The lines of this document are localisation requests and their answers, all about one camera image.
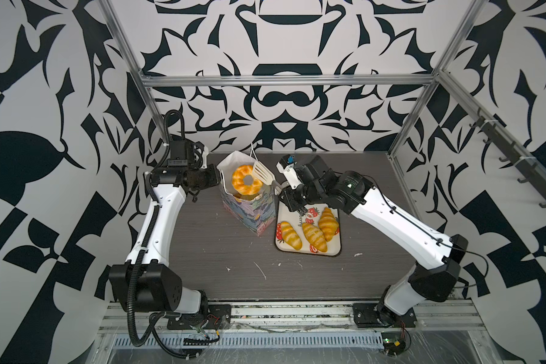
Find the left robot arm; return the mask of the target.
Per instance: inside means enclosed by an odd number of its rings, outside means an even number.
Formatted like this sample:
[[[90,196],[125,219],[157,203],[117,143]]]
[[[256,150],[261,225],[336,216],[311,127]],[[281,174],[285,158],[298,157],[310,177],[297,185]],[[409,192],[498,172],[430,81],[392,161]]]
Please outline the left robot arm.
[[[141,232],[125,263],[112,266],[109,280],[125,312],[177,312],[196,314],[202,305],[200,291],[183,286],[169,268],[171,239],[177,217],[188,197],[220,183],[209,150],[201,142],[173,140],[162,161],[144,177],[150,195]]]

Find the white floral paper bag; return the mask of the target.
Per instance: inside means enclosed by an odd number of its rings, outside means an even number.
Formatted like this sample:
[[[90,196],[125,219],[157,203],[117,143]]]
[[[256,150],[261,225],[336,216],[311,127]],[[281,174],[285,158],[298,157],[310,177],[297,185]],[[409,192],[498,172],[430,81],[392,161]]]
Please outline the white floral paper bag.
[[[254,152],[250,154],[233,151],[226,156],[217,168],[221,173],[220,192],[224,208],[257,236],[275,220],[275,194],[272,187],[262,184],[259,194],[242,197],[231,183],[232,174],[241,165],[252,165],[257,161]]]

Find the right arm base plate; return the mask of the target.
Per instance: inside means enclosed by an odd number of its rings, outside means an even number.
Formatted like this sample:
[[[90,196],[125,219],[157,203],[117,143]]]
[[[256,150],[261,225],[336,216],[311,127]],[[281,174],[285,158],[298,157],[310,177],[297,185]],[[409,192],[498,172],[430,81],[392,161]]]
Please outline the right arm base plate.
[[[415,328],[416,315],[410,309],[405,315],[396,315],[386,308],[377,309],[377,303],[355,303],[352,305],[353,321],[358,329]]]

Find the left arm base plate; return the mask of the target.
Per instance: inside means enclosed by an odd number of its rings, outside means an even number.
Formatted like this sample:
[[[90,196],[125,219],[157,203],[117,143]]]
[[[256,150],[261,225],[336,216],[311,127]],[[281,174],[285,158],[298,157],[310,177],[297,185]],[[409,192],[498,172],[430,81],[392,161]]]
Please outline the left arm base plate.
[[[230,323],[230,304],[212,304],[203,307],[197,314],[182,314],[168,320],[168,330],[223,329]]]

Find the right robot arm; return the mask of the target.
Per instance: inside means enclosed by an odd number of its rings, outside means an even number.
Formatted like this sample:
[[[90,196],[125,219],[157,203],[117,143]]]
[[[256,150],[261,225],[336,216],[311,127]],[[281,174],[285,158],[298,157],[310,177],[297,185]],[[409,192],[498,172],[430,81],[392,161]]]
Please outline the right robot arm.
[[[419,303],[447,300],[467,252],[464,237],[449,237],[427,226],[388,199],[372,177],[333,171],[320,156],[297,163],[292,155],[286,155],[277,169],[285,176],[285,184],[278,183],[262,162],[254,164],[252,175],[276,189],[290,212],[306,212],[308,205],[326,204],[370,224],[415,259],[414,267],[385,289],[372,311],[361,315],[358,326],[390,327]]]

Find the ring-shaped bread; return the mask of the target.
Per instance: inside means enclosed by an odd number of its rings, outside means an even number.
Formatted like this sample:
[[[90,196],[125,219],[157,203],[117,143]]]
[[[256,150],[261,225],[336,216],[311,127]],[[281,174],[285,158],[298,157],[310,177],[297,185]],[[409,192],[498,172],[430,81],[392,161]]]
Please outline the ring-shaped bread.
[[[252,165],[241,165],[232,174],[231,179],[234,190],[242,197],[251,197],[260,193],[261,180],[253,176]]]

